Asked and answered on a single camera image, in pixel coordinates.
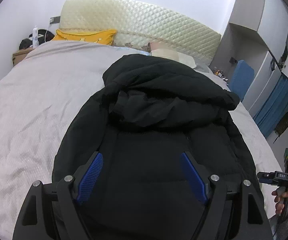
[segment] quilted mattress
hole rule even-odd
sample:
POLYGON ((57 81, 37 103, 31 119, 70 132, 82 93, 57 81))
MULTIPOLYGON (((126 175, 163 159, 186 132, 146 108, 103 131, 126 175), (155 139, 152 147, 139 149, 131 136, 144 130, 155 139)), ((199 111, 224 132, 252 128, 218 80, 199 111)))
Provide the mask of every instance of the quilted mattress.
POLYGON ((221 35, 183 14, 134 0, 67 0, 61 12, 62 31, 116 29, 114 45, 145 50, 161 41, 209 65, 221 35))

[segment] yellow pillow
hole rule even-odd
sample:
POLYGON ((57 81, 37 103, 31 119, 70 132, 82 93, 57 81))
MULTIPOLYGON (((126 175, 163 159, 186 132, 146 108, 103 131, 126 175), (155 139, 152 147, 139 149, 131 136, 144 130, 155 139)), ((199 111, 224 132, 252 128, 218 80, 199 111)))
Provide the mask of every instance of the yellow pillow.
POLYGON ((113 36, 117 30, 105 30, 101 32, 81 32, 81 33, 65 33, 61 30, 56 30, 56 35, 52 41, 87 41, 96 42, 104 45, 111 45, 113 36))

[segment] bottle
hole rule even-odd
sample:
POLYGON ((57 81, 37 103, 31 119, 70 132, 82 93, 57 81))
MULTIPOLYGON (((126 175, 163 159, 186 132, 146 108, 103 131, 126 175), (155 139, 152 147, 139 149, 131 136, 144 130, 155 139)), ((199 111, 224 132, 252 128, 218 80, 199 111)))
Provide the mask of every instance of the bottle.
POLYGON ((37 48, 38 46, 38 28, 37 26, 34 27, 33 29, 33 36, 32 36, 33 40, 33 49, 37 48))

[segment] black jacket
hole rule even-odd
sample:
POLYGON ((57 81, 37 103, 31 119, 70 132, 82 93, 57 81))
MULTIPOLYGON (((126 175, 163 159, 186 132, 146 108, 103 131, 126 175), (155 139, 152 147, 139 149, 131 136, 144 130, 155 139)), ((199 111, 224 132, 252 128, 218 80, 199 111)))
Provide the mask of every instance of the black jacket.
POLYGON ((128 55, 103 75, 55 157, 53 181, 104 157, 81 212, 95 239, 190 239, 203 205, 182 173, 180 154, 225 180, 250 180, 263 199, 252 155, 229 110, 239 103, 178 62, 128 55))

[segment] wrinkled fabric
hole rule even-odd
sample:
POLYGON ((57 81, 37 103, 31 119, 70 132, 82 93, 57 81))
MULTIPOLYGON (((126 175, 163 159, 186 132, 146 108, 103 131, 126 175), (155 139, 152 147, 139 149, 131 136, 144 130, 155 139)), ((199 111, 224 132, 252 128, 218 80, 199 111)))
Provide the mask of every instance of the wrinkled fabric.
MULTIPOLYGON (((46 42, 0 81, 0 238, 12 239, 23 200, 35 180, 51 182, 54 157, 70 123, 91 95, 104 87, 103 73, 130 48, 81 41, 46 42)), ((228 90, 212 73, 207 78, 228 90)), ((239 103, 229 111, 258 171, 281 171, 259 128, 239 103)), ((265 211, 275 214, 274 186, 262 184, 265 211)))
POLYGON ((211 174, 249 179, 255 165, 229 110, 239 103, 204 75, 172 60, 124 56, 83 105, 54 161, 59 181, 94 151, 104 165, 81 208, 95 239, 190 239, 204 207, 180 166, 190 151, 211 174))

